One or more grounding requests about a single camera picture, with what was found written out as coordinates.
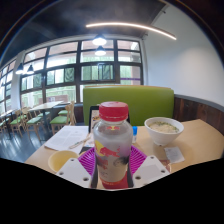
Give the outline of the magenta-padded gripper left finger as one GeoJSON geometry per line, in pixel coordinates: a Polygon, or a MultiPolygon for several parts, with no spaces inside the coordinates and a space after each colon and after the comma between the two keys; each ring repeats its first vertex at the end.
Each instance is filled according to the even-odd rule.
{"type": "Polygon", "coordinates": [[[96,188],[98,171],[94,149],[88,149],[79,158],[69,159],[56,175],[84,188],[96,188]]]}

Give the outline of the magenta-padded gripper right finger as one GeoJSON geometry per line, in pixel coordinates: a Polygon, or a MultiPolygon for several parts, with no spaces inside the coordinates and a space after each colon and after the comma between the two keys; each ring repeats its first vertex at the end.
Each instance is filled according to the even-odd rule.
{"type": "Polygon", "coordinates": [[[131,147],[128,165],[128,186],[140,188],[159,180],[170,172],[156,156],[146,156],[135,146],[131,147]]]}

